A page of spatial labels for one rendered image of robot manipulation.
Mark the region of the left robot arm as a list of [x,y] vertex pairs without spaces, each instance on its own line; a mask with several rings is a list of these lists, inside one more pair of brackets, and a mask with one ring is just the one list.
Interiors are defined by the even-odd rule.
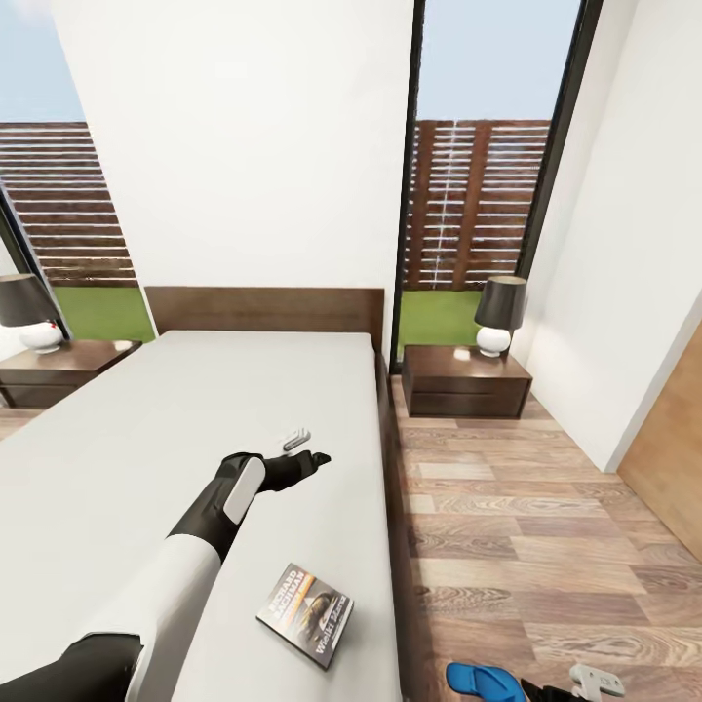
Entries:
[[295,428],[272,458],[227,455],[139,572],[73,637],[60,659],[0,683],[0,702],[171,702],[216,578],[254,497],[281,492],[331,462],[291,450],[311,439]]

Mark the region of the hardback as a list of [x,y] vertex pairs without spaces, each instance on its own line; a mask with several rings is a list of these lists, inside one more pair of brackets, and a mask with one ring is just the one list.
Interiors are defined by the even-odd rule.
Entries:
[[354,600],[290,563],[256,621],[327,672],[353,608]]

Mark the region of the sandal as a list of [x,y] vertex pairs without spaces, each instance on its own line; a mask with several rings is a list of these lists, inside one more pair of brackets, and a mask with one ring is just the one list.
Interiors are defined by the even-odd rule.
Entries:
[[446,678],[452,690],[484,697],[487,702],[528,702],[520,683],[503,668],[451,662]]

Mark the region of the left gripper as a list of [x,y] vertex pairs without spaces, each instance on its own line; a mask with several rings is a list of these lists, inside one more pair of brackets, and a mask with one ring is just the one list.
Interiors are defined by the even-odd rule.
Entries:
[[331,462],[328,454],[319,451],[311,453],[310,449],[304,449],[294,456],[276,457],[276,459],[282,464],[283,479],[281,484],[273,489],[274,492],[281,492],[295,486],[298,482],[314,475],[321,465]]

